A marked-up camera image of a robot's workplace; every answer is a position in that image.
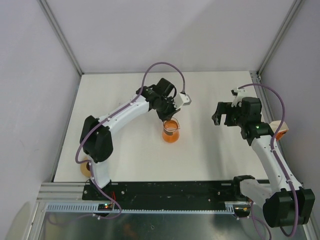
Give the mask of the orange glass flask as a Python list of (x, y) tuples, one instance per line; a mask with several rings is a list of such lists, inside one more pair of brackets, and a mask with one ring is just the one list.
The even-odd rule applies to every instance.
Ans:
[(176, 118), (163, 122), (162, 139), (167, 143), (175, 143), (180, 137), (180, 124)]

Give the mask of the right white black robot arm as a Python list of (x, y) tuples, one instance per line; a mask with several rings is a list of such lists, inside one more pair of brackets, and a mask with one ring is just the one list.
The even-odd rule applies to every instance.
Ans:
[(262, 186), (251, 175), (237, 176), (237, 184), (230, 188), (231, 196), (242, 201), (251, 199), (260, 208), (266, 223), (272, 227), (305, 225), (315, 203), (311, 189), (305, 189), (293, 176), (278, 145), (270, 125), (262, 121), (262, 103), (256, 97), (244, 97), (240, 103), (219, 102), (212, 120), (220, 125), (240, 127), (241, 136), (258, 156), (269, 181), (270, 188)]

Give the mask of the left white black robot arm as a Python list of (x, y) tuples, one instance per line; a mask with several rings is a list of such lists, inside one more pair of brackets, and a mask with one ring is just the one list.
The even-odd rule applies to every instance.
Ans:
[(114, 111), (101, 116), (88, 116), (83, 124), (80, 145), (91, 163), (93, 180), (96, 185), (93, 194), (100, 200), (110, 196), (108, 186), (111, 178), (107, 170), (107, 159), (114, 150), (114, 135), (126, 124), (151, 110), (155, 110), (161, 121), (170, 120), (179, 110), (175, 106), (176, 87), (165, 78), (157, 84), (143, 86)]

